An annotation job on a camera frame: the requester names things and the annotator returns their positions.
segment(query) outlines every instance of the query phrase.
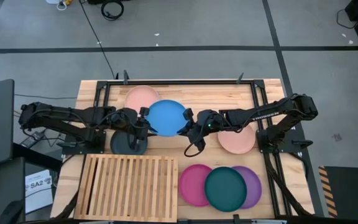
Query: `white object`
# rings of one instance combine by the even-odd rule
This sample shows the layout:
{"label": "white object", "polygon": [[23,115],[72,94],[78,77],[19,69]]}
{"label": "white object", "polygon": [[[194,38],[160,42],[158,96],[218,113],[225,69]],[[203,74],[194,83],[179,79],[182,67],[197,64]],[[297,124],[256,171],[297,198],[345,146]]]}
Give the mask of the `white object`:
{"label": "white object", "polygon": [[59,4],[60,0],[46,0],[49,4]]}
{"label": "white object", "polygon": [[52,182],[53,180],[49,174],[49,170],[44,170],[25,177],[26,214],[53,203]]}
{"label": "white object", "polygon": [[63,7],[60,7],[60,6],[59,6],[59,5],[60,5],[59,3],[56,5],[57,10],[59,10],[59,11],[64,11],[64,10],[67,9],[66,2],[63,0],[62,3],[63,3]]}

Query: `black metal frame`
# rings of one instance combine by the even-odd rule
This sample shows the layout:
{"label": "black metal frame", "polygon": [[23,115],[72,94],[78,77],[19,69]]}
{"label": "black metal frame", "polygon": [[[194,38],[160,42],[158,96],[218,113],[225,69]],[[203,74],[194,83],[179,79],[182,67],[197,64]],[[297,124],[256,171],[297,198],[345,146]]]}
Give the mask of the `black metal frame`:
{"label": "black metal frame", "polygon": [[16,143],[13,143],[12,157],[23,157],[27,163],[41,166],[57,173],[60,173],[60,168],[62,166],[62,162],[60,160],[46,156]]}
{"label": "black metal frame", "polygon": [[[116,80],[116,81],[98,81],[96,84],[96,93],[95,98],[93,102],[93,106],[99,106],[100,96],[103,89],[104,91],[104,98],[103,98],[103,105],[107,106],[109,101],[109,94],[110,94],[110,88],[114,85],[249,85],[251,88],[252,93],[252,99],[254,101],[254,106],[259,107],[259,101],[257,98],[257,88],[259,88],[260,93],[262,95],[262,102],[264,105],[266,105],[267,102],[267,94],[265,90],[265,83],[263,80],[129,80],[129,77],[127,74],[124,74],[124,80]],[[263,129],[263,123],[262,121],[258,121],[258,128],[259,130]],[[267,120],[268,125],[273,125],[272,119],[269,118]],[[268,152],[263,152],[263,157],[265,161],[265,166],[267,170],[267,163],[271,163],[270,156]],[[276,170],[279,178],[285,185],[285,179],[283,174],[283,168],[282,163],[280,159],[279,153],[274,154],[275,163],[276,163]],[[278,200],[277,200],[277,193],[275,190],[275,182],[273,178],[268,175],[268,185],[270,190],[270,196],[272,199],[272,206],[273,206],[273,212],[274,216],[278,217],[280,216],[280,208],[278,207]],[[284,207],[285,207],[285,213],[287,215],[292,215],[291,213],[291,206],[288,203],[288,200],[286,196],[283,194],[283,201],[284,201]]]}

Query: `plate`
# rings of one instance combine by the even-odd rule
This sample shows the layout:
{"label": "plate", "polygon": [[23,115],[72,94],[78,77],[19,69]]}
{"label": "plate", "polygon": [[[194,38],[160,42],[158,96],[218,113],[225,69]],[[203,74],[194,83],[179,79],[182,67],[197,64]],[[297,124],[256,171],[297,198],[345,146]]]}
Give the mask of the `plate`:
{"label": "plate", "polygon": [[150,107],[150,113],[146,117],[152,128],[159,136],[175,136],[183,128],[187,121],[183,117],[185,107],[173,100],[160,100]]}
{"label": "plate", "polygon": [[221,131],[218,133],[219,143],[225,150],[234,154],[243,154],[255,145],[255,132],[247,125],[240,133]]}
{"label": "plate", "polygon": [[160,99],[157,91],[147,85],[131,88],[125,97],[124,107],[136,110],[139,114],[141,107],[150,106]]}
{"label": "plate", "polygon": [[219,167],[212,170],[205,180],[205,196],[208,202],[222,212],[239,209],[247,197],[247,186],[236,170]]}
{"label": "plate", "polygon": [[211,171],[211,168],[202,164],[189,166],[183,171],[179,179],[179,192],[187,203],[196,207],[209,205],[205,196],[204,183]]}
{"label": "plate", "polygon": [[235,166],[233,169],[240,173],[247,186],[247,198],[241,208],[252,208],[262,196],[262,183],[258,175],[248,167]]}

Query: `wooden tabletop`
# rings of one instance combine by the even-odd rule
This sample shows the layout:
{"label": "wooden tabletop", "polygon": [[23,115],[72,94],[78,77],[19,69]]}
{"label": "wooden tabletop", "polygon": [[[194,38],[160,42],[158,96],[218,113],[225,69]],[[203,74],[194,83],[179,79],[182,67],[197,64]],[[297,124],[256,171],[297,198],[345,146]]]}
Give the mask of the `wooden tabletop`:
{"label": "wooden tabletop", "polygon": [[[278,101],[284,97],[280,79],[265,79],[265,89],[268,102]],[[76,108],[85,109],[93,106],[96,92],[97,80],[84,80],[81,82],[76,101]],[[124,107],[126,93],[134,86],[112,86],[109,93],[109,106],[116,108]],[[212,109],[249,109],[254,107],[251,90],[246,85],[153,85],[162,100],[175,100],[186,108],[191,108],[194,114],[201,110]],[[258,93],[259,104],[262,97]],[[273,123],[279,122],[283,116],[273,117]],[[257,130],[257,123],[250,123]],[[111,153],[110,138],[114,131],[107,131],[107,141],[104,147],[105,153]],[[145,155],[151,156],[173,156],[178,159],[179,175],[188,166],[193,164],[205,164],[211,168],[220,166],[246,166],[252,169],[260,178],[262,183],[262,197],[259,203],[249,209],[240,209],[235,212],[220,212],[211,206],[193,207],[188,205],[178,194],[178,219],[232,219],[233,214],[239,214],[240,218],[274,218],[270,199],[269,185],[263,156],[259,152],[257,143],[251,151],[245,154],[231,154],[224,150],[216,133],[206,136],[206,148],[198,156],[187,158],[183,155],[184,149],[189,145],[187,138],[183,136],[149,138],[149,145]],[[189,154],[196,152],[195,147],[189,150]],[[306,182],[303,164],[288,154],[281,154],[283,172],[287,187],[302,206],[314,213],[308,184]],[[78,190],[80,183],[81,168],[84,156],[77,155],[67,161],[60,171],[60,179],[55,194],[51,217],[58,215]],[[276,186],[280,213],[285,214],[282,195]]]}

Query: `cable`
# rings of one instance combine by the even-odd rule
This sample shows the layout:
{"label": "cable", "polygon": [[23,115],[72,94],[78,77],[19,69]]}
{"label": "cable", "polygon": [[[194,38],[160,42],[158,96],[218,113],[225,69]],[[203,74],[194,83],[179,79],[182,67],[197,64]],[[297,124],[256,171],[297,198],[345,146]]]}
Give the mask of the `cable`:
{"label": "cable", "polygon": [[97,125],[93,126],[92,129],[96,129],[97,127],[99,127],[103,123],[103,121],[105,119],[107,119],[109,116],[112,116],[112,115],[114,115],[116,113],[118,113],[118,112],[115,111],[115,112],[108,113]]}
{"label": "cable", "polygon": [[57,138],[55,139],[55,141],[52,143],[52,145],[49,145],[49,147],[53,147],[53,146],[56,144],[56,142],[57,142],[58,140],[62,140],[62,141],[64,141],[63,139],[60,139],[60,138],[59,138],[61,135],[62,135],[62,134],[61,134],[61,133],[59,133],[59,134],[57,135]]}
{"label": "cable", "polygon": [[358,25],[358,21],[352,26],[352,27],[348,27],[348,26],[345,26],[345,25],[342,25],[342,24],[340,24],[339,23],[339,13],[341,12],[341,11],[344,11],[345,9],[341,9],[341,10],[339,10],[337,13],[336,13],[336,23],[338,24],[338,25],[340,25],[341,27],[345,27],[346,29],[353,29],[353,28],[355,28],[357,25]]}
{"label": "cable", "polygon": [[25,131],[25,129],[22,129],[22,132],[23,132],[23,134],[25,134],[26,136],[31,137],[32,139],[34,139],[35,141],[43,141],[43,140],[49,141],[49,140],[54,140],[54,139],[64,141],[64,139],[61,139],[61,138],[43,138],[43,139],[36,139],[34,136],[32,136],[32,135],[30,135],[30,134],[27,134],[27,132]]}
{"label": "cable", "polygon": [[194,145],[194,143],[201,137],[201,135],[202,135],[202,133],[203,133],[204,126],[205,126],[205,123],[206,123],[207,120],[208,120],[208,119],[205,119],[204,124],[202,125],[201,130],[200,130],[200,133],[199,133],[199,135],[197,136],[197,138],[194,139],[194,141],[191,142],[190,145],[188,145],[187,148],[185,149],[184,155],[185,155],[186,157],[191,158],[191,157],[198,156],[200,153],[202,153],[202,151],[198,151],[197,153],[195,153],[195,154],[193,154],[193,155],[188,155],[188,154],[187,154],[187,151],[188,151],[189,148],[190,148],[192,145]]}
{"label": "cable", "polygon": [[[121,7],[121,12],[117,16],[110,14],[109,11],[106,11],[106,13],[104,13],[104,8],[109,3],[116,3]],[[103,18],[105,18],[106,20],[115,21],[116,19],[120,18],[122,16],[122,14],[124,13],[124,5],[122,4],[122,2],[120,0],[107,0],[107,1],[103,2],[102,7],[101,7],[101,12],[102,12]]]}
{"label": "cable", "polygon": [[94,34],[94,36],[96,37],[96,40],[98,41],[98,44],[99,44],[99,46],[100,46],[100,49],[102,50],[103,56],[104,56],[104,58],[106,59],[107,64],[109,65],[109,68],[110,68],[110,71],[111,71],[111,75],[112,75],[113,78],[116,78],[116,76],[114,75],[114,72],[113,72],[113,70],[112,70],[112,68],[111,68],[110,62],[109,62],[109,60],[107,59],[106,54],[104,53],[104,49],[103,49],[103,47],[102,47],[102,43],[100,42],[98,35],[96,35],[96,32],[95,32],[94,29],[93,29],[93,26],[92,26],[92,24],[91,24],[91,21],[90,21],[90,19],[88,18],[88,15],[86,15],[86,12],[85,12],[83,3],[81,2],[81,0],[78,0],[78,1],[80,2],[82,11],[84,12],[84,15],[85,15],[85,17],[86,17],[86,20],[87,20],[88,23],[89,23],[89,26],[91,27],[91,29],[92,29],[92,31],[93,31],[93,34]]}
{"label": "cable", "polygon": [[23,94],[15,94],[15,96],[23,96],[23,97],[31,97],[31,98],[42,98],[42,99],[50,99],[50,100],[77,99],[77,97],[46,97],[46,96],[32,96],[32,95],[23,95]]}
{"label": "cable", "polygon": [[56,113],[72,114],[72,115],[76,116],[76,117],[80,120],[80,122],[85,125],[85,127],[90,128],[90,129],[92,128],[91,126],[89,126],[89,125],[84,121],[84,119],[83,119],[81,116],[79,116],[78,114],[76,114],[76,113],[74,113],[74,112],[72,112],[72,111],[60,111],[60,110],[53,110],[53,109],[52,109],[52,110],[47,110],[47,109],[37,110],[36,112],[32,113],[32,114],[29,116],[28,119],[31,119],[34,115],[36,115],[37,113],[41,113],[41,112],[56,112]]}
{"label": "cable", "polygon": [[[292,94],[290,97],[287,97],[285,100],[283,100],[282,102],[276,104],[275,106],[281,106],[281,105],[283,105],[283,104],[286,103],[288,100],[290,100],[294,95],[296,95],[296,94],[295,94],[295,93]],[[244,121],[244,123],[242,124],[241,129],[239,129],[239,130],[237,130],[237,131],[234,131],[234,132],[235,132],[235,133],[240,133],[240,132],[249,124],[248,120],[250,120],[251,117],[252,117],[253,115],[255,115],[256,113],[258,113],[258,112],[259,112],[258,110],[255,110],[255,111]]]}
{"label": "cable", "polygon": [[47,189],[38,190],[38,191],[36,191],[36,192],[34,192],[34,193],[32,193],[32,194],[29,194],[29,195],[25,196],[25,198],[28,198],[28,197],[30,197],[31,195],[34,195],[34,194],[39,193],[39,192],[41,192],[41,191],[50,190],[50,189],[54,189],[54,188],[56,188],[56,187],[50,187],[50,188],[47,188]]}

